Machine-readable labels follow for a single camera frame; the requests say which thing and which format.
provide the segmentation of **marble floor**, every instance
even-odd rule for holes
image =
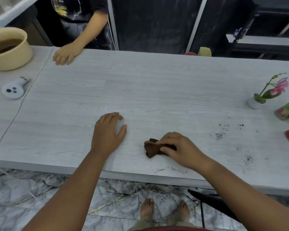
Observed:
[[[64,174],[4,170],[13,177],[0,172],[0,231],[21,230],[68,178]],[[140,205],[148,197],[155,202],[156,225],[165,225],[166,217],[183,199],[191,210],[190,222],[197,226],[202,227],[203,220],[211,230],[246,230],[239,222],[206,204],[202,204],[202,213],[200,202],[194,201],[188,189],[216,193],[210,189],[99,179],[83,231],[127,230],[139,220]],[[289,207],[289,197],[274,198]]]

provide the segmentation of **green can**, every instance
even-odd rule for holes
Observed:
[[[277,109],[274,113],[280,120],[288,120],[289,119],[289,103]]]

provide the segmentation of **forearm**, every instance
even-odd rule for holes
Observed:
[[[90,152],[23,231],[80,231],[105,161]]]
[[[207,158],[200,174],[250,231],[289,231],[289,209],[255,190],[216,161]]]
[[[74,40],[76,44],[84,48],[89,42],[97,37],[107,24],[108,14],[95,11],[85,30]]]

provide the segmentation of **beige bowl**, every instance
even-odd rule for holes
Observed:
[[[0,42],[8,39],[22,40],[15,48],[0,54],[0,70],[17,69],[31,60],[33,51],[27,42],[27,37],[27,33],[19,28],[0,28]]]

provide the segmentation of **person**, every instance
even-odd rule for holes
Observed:
[[[95,124],[91,150],[85,159],[23,231],[81,231],[103,166],[126,135],[126,125],[118,135],[115,132],[116,124],[121,119],[123,117],[119,113],[101,116]],[[176,132],[167,133],[157,144],[175,145],[176,151],[167,147],[162,147],[161,151],[178,164],[201,174],[247,230],[289,231],[289,208],[258,192],[209,158],[187,137]],[[144,202],[140,221],[130,230],[203,230],[188,223],[189,211],[184,202],[169,217],[168,225],[172,226],[153,227],[153,205],[151,199]]]
[[[107,0],[51,0],[71,43],[53,56],[56,65],[69,65],[84,47],[114,50]]]

